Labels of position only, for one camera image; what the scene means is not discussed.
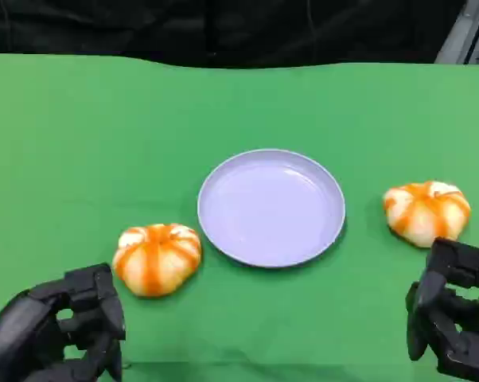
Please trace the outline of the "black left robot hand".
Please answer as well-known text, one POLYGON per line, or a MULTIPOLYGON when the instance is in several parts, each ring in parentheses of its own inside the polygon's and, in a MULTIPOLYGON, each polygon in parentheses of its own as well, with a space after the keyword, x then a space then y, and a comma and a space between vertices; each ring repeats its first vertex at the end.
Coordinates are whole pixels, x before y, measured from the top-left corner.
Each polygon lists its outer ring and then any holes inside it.
POLYGON ((0 311, 0 381, 120 381, 125 338, 110 266, 68 271, 0 311))

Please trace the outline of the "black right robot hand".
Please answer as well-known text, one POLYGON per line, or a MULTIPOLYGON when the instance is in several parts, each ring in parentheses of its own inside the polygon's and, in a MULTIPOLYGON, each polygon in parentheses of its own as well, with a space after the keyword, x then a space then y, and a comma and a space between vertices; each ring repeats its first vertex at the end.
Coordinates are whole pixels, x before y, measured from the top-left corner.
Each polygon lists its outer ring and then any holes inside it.
POLYGON ((435 239, 405 305, 409 358, 430 348, 441 374, 479 381, 479 248, 435 239))

